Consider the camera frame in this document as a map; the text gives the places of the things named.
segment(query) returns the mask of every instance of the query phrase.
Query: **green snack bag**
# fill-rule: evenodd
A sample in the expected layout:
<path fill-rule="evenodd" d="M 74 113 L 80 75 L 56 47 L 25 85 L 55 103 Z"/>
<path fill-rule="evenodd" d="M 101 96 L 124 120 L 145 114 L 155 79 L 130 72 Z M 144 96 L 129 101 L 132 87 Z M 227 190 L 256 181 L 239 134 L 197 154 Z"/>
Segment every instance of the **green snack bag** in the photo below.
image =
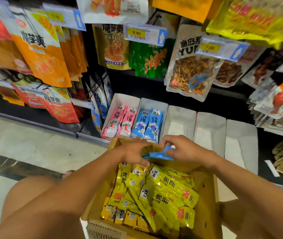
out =
<path fill-rule="evenodd" d="M 166 75 L 172 50 L 174 48 L 180 17 L 157 12 L 149 22 L 167 28 L 168 34 L 163 47 L 131 42 L 129 66 L 135 69 L 136 76 L 159 78 Z"/>

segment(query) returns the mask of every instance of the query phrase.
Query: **pink snack package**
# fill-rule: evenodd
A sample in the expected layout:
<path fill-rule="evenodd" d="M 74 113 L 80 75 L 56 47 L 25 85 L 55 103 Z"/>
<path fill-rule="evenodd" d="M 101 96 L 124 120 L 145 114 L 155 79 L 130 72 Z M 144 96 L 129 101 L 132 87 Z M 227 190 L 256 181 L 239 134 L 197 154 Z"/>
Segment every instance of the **pink snack package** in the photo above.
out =
<path fill-rule="evenodd" d="M 124 115 L 126 113 L 127 106 L 126 105 L 118 105 L 112 112 L 112 116 L 110 117 L 107 126 L 104 129 L 102 136 L 108 138 L 114 138 L 120 129 L 120 124 L 123 121 Z"/>
<path fill-rule="evenodd" d="M 137 109 L 132 107 L 127 107 L 126 114 L 123 119 L 123 123 L 116 137 L 123 135 L 125 137 L 129 137 L 132 132 L 132 127 L 134 125 L 134 120 L 136 116 Z"/>

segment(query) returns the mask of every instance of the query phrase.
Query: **cardboard box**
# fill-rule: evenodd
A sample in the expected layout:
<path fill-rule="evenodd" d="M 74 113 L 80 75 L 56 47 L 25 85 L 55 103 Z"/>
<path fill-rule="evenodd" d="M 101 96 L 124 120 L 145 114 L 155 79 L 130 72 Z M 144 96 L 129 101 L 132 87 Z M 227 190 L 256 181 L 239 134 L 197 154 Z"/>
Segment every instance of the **cardboard box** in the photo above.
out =
<path fill-rule="evenodd" d="M 258 154 L 255 125 L 227 120 L 225 159 L 257 175 Z"/>
<path fill-rule="evenodd" d="M 193 140 L 196 125 L 196 112 L 179 106 L 168 106 L 163 127 L 165 135 L 184 135 Z"/>
<path fill-rule="evenodd" d="M 193 141 L 224 157 L 226 147 L 226 119 L 215 114 L 198 112 Z"/>
<path fill-rule="evenodd" d="M 140 102 L 140 99 L 135 97 L 135 96 L 128 96 L 128 95 L 124 95 L 124 94 L 115 93 L 114 97 L 113 97 L 113 100 L 112 100 L 112 103 L 111 103 L 111 105 L 109 107 L 109 110 L 108 110 L 108 113 L 107 113 L 107 116 L 106 116 L 103 128 L 102 128 L 101 137 L 103 139 L 108 140 L 108 141 L 112 140 L 112 138 L 108 138 L 106 136 L 102 136 L 102 134 L 104 133 L 104 129 L 106 128 L 106 126 L 107 126 L 107 124 L 109 122 L 109 119 L 110 119 L 110 117 L 112 115 L 112 112 L 116 108 L 116 106 L 124 104 L 124 105 L 127 105 L 127 106 L 131 106 L 133 108 L 138 108 L 139 102 Z"/>
<path fill-rule="evenodd" d="M 165 124 L 165 120 L 166 120 L 168 104 L 160 102 L 160 101 L 142 98 L 140 103 L 139 103 L 138 112 L 137 112 L 136 117 L 138 116 L 139 111 L 141 111 L 141 110 L 151 111 L 152 108 L 155 108 L 157 110 L 161 110 L 163 112 L 163 122 L 162 122 L 162 125 L 161 125 L 161 128 L 160 128 L 160 133 L 159 133 L 159 138 L 158 138 L 158 143 L 160 143 L 162 136 L 163 136 L 163 125 Z"/>
<path fill-rule="evenodd" d="M 117 147 L 129 139 L 115 138 L 110 142 L 109 148 Z M 160 152 L 162 148 L 157 144 L 145 147 L 141 153 Z M 201 239 L 222 239 L 221 221 L 217 210 L 215 197 L 215 176 L 197 163 L 179 162 L 171 160 L 153 159 L 164 166 L 169 166 L 181 172 L 189 173 L 195 181 L 194 190 L 199 194 L 199 201 L 195 206 L 195 223 L 193 230 L 181 228 L 181 233 L 187 234 L 189 238 Z M 88 232 L 90 239 L 107 238 L 136 238 L 155 239 L 156 236 L 136 231 L 132 227 L 111 223 L 101 218 L 101 211 L 106 197 L 109 197 L 115 186 L 117 170 L 112 171 L 98 187 L 94 198 L 89 204 L 84 216 L 84 220 L 89 223 Z M 117 233 L 116 237 L 108 236 L 110 233 Z"/>

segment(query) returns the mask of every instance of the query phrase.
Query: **floor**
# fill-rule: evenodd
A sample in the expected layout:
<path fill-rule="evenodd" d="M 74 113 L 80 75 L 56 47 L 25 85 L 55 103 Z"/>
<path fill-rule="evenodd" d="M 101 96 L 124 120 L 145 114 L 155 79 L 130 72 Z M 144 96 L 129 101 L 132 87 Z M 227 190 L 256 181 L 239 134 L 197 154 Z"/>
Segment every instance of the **floor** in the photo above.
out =
<path fill-rule="evenodd" d="M 27 172 L 59 177 L 105 151 L 96 144 L 0 118 L 0 214 L 6 194 Z"/>

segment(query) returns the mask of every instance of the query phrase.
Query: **hand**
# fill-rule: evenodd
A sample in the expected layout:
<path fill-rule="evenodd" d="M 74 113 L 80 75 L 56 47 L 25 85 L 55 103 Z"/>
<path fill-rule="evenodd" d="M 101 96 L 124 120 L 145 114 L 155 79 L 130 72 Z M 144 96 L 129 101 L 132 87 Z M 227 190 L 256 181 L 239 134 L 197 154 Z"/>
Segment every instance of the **hand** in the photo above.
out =
<path fill-rule="evenodd" d="M 147 146 L 151 146 L 151 143 L 141 138 L 135 138 L 126 140 L 126 143 L 111 149 L 111 151 L 116 156 L 120 155 L 120 162 L 137 163 L 149 168 L 150 163 L 140 155 L 141 149 Z"/>
<path fill-rule="evenodd" d="M 215 155 L 214 151 L 201 147 L 183 135 L 166 135 L 161 141 L 161 147 L 164 148 L 166 143 L 176 147 L 176 149 L 167 150 L 166 154 L 169 157 L 184 162 L 198 162 L 205 165 L 204 162 L 207 158 Z"/>

